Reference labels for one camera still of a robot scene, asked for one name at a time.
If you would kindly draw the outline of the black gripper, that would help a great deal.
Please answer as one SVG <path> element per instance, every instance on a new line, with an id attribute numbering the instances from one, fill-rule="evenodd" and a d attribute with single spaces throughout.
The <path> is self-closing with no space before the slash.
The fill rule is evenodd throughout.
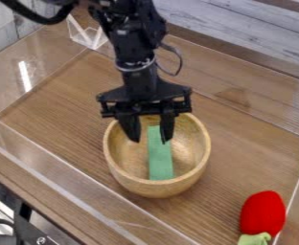
<path id="1" fill-rule="evenodd" d="M 125 135 L 140 141 L 138 116 L 160 115 L 162 143 L 173 136 L 174 116 L 192 111 L 188 86 L 164 80 L 156 62 L 116 63 L 122 85 L 97 95 L 104 118 L 116 118 Z"/>

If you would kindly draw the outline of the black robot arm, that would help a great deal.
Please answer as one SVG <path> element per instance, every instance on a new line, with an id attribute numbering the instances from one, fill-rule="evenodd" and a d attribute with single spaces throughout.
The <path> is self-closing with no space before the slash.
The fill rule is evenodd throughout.
<path id="1" fill-rule="evenodd" d="M 192 88 L 164 80 L 154 50 L 176 49 L 164 44 L 165 20 L 152 0 L 42 0 L 59 7 L 45 17 L 18 0 L 0 2 L 22 17 L 42 25 L 54 25 L 67 18 L 75 6 L 85 1 L 90 17 L 98 22 L 113 47 L 114 66 L 122 85 L 97 95 L 101 115 L 112 117 L 133 142 L 140 141 L 140 118 L 160 117 L 160 136 L 164 142 L 173 137 L 174 118 L 192 111 Z"/>

